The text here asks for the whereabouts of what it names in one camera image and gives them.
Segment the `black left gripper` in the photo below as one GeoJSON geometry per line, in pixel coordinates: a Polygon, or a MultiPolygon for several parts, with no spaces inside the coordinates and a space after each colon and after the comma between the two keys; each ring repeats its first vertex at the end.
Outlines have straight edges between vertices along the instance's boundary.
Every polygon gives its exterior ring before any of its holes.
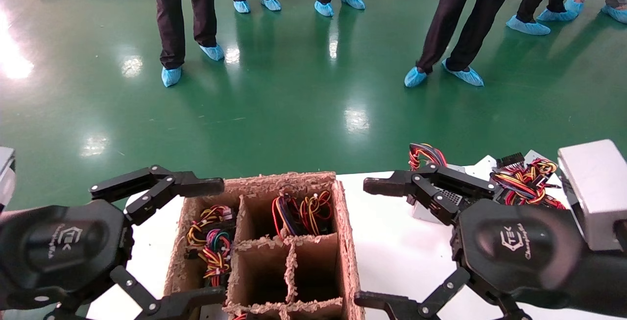
{"type": "Polygon", "coordinates": [[[45,206],[1,214],[1,310],[32,310],[52,304],[48,320],[78,320],[78,309],[114,282],[142,311],[136,320],[188,320],[193,310],[222,304],[222,286],[155,298],[124,266],[141,225],[175,197],[220,195],[220,177],[154,165],[99,182],[81,206],[45,206]],[[125,213],[111,203],[141,193],[125,213]]]}

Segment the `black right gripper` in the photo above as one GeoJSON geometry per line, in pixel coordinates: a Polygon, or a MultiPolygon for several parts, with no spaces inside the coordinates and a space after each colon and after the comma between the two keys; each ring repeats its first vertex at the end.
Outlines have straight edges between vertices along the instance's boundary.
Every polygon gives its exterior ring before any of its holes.
{"type": "Polygon", "coordinates": [[[490,304],[510,297],[544,308],[565,308],[573,299],[569,281],[586,250],[570,210],[505,206],[491,200],[491,181],[428,164],[396,170],[388,178],[367,177],[363,191],[411,197],[444,225],[453,225],[453,259],[459,268],[417,302],[399,295],[358,291],[354,303],[383,310],[390,320],[438,320],[437,315],[468,284],[490,304]],[[460,212],[446,192],[475,202],[460,212]]]}

